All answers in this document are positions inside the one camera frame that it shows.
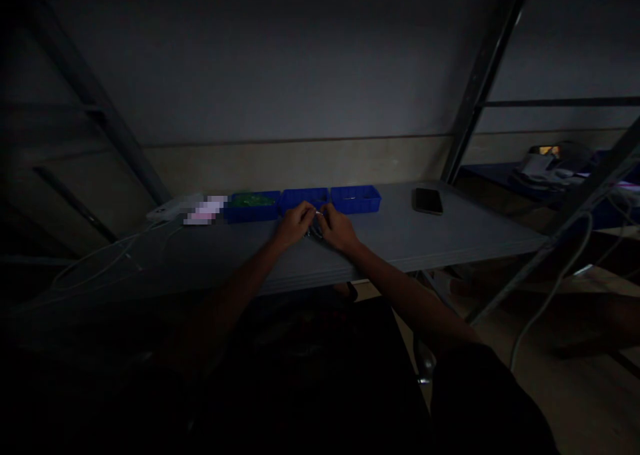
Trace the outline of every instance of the left hand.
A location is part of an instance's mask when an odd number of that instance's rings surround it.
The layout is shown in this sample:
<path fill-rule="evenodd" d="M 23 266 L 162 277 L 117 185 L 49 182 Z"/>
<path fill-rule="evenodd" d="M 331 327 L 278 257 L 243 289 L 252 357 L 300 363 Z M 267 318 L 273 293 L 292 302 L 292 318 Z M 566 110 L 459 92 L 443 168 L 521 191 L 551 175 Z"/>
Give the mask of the left hand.
<path fill-rule="evenodd" d="M 309 202 L 302 202 L 294 209 L 289 209 L 273 236 L 273 241 L 281 248 L 289 248 L 305 236 L 309 225 L 315 217 L 315 207 Z"/>

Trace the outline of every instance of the table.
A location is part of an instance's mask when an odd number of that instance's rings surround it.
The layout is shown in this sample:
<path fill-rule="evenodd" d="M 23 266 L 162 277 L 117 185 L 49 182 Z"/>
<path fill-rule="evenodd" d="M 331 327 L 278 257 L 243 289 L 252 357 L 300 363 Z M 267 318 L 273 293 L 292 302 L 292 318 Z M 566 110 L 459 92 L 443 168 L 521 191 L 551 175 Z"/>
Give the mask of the table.
<path fill-rule="evenodd" d="M 520 162 L 515 163 L 499 163 L 499 164 L 480 164 L 480 165 L 463 165 L 460 167 L 460 177 L 477 176 L 486 181 L 507 189 L 517 195 L 521 195 L 526 199 L 534 202 L 543 202 L 550 197 L 556 197 L 557 192 L 543 191 L 531 189 L 513 178 L 511 174 L 513 169 L 518 167 Z M 555 202 L 549 204 L 549 208 L 553 210 L 559 210 L 561 202 Z M 604 228 L 621 227 L 624 223 L 622 214 L 615 209 L 611 202 L 607 199 L 600 202 L 593 212 L 593 229 L 601 230 Z M 640 207 L 636 207 L 631 211 L 631 218 L 640 223 Z M 583 221 L 577 223 L 582 227 Z"/>
<path fill-rule="evenodd" d="M 412 209 L 411 194 L 416 187 L 440 191 L 443 215 Z M 349 217 L 360 240 L 403 272 L 533 252 L 547 239 L 441 182 L 377 188 L 382 196 L 380 211 Z M 45 292 L 20 307 L 18 316 L 39 315 L 42 323 L 58 317 L 71 320 L 81 310 L 100 304 L 113 306 L 126 300 L 218 286 L 269 239 L 278 222 L 185 227 L 176 232 L 179 223 L 141 235 L 130 250 L 135 263 L 124 258 L 79 288 Z M 103 250 L 65 277 L 64 284 L 91 276 L 120 252 L 115 246 Z M 362 276 L 344 256 L 324 242 L 307 238 L 281 257 L 260 293 L 358 278 Z"/>

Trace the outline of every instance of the forearm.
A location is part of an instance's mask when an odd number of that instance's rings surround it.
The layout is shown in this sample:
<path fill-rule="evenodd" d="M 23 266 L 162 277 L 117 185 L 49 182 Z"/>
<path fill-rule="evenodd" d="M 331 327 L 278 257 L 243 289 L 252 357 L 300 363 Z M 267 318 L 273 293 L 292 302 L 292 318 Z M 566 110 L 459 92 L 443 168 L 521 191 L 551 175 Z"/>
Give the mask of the forearm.
<path fill-rule="evenodd" d="M 203 370 L 220 350 L 251 299 L 286 249 L 269 241 L 231 278 L 195 310 L 153 357 L 153 361 L 180 372 L 186 379 Z"/>
<path fill-rule="evenodd" d="M 480 342 L 475 331 L 464 320 L 365 245 L 354 244 L 345 250 L 345 254 L 387 297 L 396 313 L 436 357 L 463 344 Z"/>

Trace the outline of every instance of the green items in tray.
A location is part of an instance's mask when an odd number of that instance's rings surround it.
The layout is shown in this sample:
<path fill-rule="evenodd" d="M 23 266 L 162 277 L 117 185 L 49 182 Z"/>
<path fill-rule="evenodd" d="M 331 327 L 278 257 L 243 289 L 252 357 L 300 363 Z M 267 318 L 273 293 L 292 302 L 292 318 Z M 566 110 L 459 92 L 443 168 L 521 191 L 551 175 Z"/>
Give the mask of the green items in tray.
<path fill-rule="evenodd" d="M 255 193 L 236 194 L 229 207 L 264 207 L 274 205 L 275 199 Z"/>

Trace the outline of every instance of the dark clothing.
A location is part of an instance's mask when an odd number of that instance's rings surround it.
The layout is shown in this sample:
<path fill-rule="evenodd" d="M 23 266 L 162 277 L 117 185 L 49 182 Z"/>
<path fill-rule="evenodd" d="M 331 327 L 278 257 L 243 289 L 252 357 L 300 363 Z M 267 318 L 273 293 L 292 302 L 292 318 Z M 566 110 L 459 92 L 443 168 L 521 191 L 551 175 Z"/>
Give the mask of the dark clothing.
<path fill-rule="evenodd" d="M 429 415 L 385 299 L 352 304 L 318 290 L 269 299 L 247 309 L 202 385 L 188 389 L 161 368 L 141 373 L 100 423 L 113 429 L 109 441 L 180 452 L 557 453 L 544 415 L 489 347 L 438 360 Z"/>

